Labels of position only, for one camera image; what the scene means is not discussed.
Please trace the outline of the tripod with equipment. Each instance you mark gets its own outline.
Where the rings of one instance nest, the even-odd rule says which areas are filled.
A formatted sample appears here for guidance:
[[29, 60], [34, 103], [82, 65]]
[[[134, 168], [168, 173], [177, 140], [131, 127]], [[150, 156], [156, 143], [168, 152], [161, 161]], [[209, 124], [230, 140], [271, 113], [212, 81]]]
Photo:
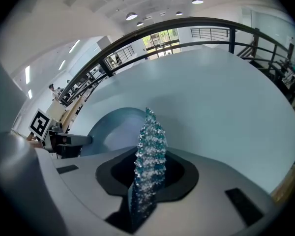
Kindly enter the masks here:
[[292, 59], [294, 44], [290, 43], [285, 60], [270, 61], [268, 70], [274, 71], [271, 81], [292, 104], [295, 99], [295, 60]]

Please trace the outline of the black curved metal railing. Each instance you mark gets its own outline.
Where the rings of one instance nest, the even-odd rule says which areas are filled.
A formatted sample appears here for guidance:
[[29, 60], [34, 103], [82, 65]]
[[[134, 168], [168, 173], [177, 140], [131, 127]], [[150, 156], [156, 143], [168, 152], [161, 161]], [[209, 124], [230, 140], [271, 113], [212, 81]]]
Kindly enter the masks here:
[[146, 51], [145, 54], [137, 55], [137, 57], [130, 59], [120, 66], [111, 66], [109, 64], [109, 58], [113, 56], [116, 51], [132, 45], [135, 41], [141, 40], [145, 36], [164, 30], [183, 27], [188, 27], [190, 29], [224, 28], [230, 30], [230, 36], [220, 41], [210, 41], [199, 38], [197, 41], [187, 41], [183, 43], [182, 40], [179, 39], [180, 44], [170, 47], [170, 49], [183, 49], [186, 47], [208, 44], [222, 45], [227, 47], [229, 53], [249, 61], [257, 69], [261, 70], [270, 80], [273, 78], [274, 71], [268, 70], [268, 63], [270, 61], [285, 60], [287, 57], [289, 47], [284, 47], [278, 41], [262, 33], [259, 29], [253, 29], [243, 24], [216, 18], [178, 18], [133, 31], [104, 48], [104, 50], [91, 58], [67, 84], [66, 88], [59, 95], [58, 100], [68, 105], [75, 98], [83, 95], [87, 89], [95, 89], [105, 78], [116, 75], [122, 68], [134, 64], [137, 61], [148, 59], [149, 56], [157, 53], [157, 51], [153, 53], [147, 53]]

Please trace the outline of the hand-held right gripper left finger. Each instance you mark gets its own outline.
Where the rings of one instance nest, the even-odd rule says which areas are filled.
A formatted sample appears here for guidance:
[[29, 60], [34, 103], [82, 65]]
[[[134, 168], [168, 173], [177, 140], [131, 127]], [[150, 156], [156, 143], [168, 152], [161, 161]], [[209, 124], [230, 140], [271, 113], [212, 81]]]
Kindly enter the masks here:
[[35, 150], [39, 167], [62, 230], [131, 230], [127, 196], [113, 196], [99, 183], [98, 167], [130, 147], [69, 159], [53, 159], [46, 150]]

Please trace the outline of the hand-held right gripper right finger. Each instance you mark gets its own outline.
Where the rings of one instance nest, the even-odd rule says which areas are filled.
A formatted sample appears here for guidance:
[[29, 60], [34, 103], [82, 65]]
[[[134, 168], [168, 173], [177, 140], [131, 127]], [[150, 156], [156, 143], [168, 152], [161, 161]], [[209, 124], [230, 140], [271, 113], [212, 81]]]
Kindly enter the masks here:
[[[182, 200], [157, 205], [147, 220], [148, 233], [257, 233], [277, 211], [266, 191], [229, 165], [179, 149], [169, 151], [193, 163], [199, 180]], [[263, 214], [251, 229], [225, 193], [234, 188]]]

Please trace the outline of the black mezzanine railing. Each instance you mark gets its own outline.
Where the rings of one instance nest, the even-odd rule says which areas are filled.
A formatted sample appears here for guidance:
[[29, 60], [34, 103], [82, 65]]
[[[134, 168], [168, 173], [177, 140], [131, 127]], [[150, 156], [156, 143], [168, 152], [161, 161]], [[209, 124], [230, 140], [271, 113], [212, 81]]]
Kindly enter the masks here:
[[134, 55], [134, 51], [133, 51], [133, 48], [131, 45], [116, 51], [113, 54], [116, 66], [120, 66], [120, 65], [128, 62], [133, 55]]
[[191, 28], [191, 36], [210, 41], [225, 40], [230, 36], [230, 30], [224, 28]]

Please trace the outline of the wooden side table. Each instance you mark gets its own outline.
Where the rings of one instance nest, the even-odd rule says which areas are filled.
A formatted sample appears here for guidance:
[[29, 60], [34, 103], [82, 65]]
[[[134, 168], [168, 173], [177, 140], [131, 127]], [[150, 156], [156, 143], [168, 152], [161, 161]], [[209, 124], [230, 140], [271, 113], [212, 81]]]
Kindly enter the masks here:
[[66, 110], [60, 119], [64, 133], [68, 130], [71, 122], [74, 121], [77, 115], [76, 112], [83, 106], [84, 102], [85, 99], [80, 96], [74, 99], [73, 102], [68, 107], [66, 107]]

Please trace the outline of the glass entrance doors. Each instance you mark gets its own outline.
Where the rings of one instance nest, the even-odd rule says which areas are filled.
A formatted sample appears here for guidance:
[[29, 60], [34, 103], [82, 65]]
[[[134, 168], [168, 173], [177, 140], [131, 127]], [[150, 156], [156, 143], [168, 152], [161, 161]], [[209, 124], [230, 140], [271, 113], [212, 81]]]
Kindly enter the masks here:
[[170, 47], [180, 44], [177, 29], [164, 30], [142, 38], [147, 53], [155, 54], [148, 57], [149, 60], [177, 54], [181, 48], [170, 49]]

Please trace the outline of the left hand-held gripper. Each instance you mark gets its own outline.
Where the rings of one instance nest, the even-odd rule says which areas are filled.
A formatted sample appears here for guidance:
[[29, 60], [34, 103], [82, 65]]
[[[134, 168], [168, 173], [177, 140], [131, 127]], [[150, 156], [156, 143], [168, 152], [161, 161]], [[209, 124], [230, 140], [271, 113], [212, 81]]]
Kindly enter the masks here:
[[62, 124], [41, 110], [36, 111], [29, 125], [29, 130], [41, 140], [43, 149], [56, 159], [78, 157], [81, 153], [81, 146], [92, 143], [90, 136], [64, 133]]

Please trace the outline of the white box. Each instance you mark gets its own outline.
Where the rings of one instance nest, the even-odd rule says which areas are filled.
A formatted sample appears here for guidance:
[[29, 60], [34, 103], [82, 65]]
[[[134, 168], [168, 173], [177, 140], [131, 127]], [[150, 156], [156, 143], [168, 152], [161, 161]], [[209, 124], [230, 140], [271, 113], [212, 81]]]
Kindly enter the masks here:
[[56, 100], [53, 100], [51, 105], [48, 107], [46, 114], [55, 121], [61, 121], [65, 111], [66, 109], [64, 105]]

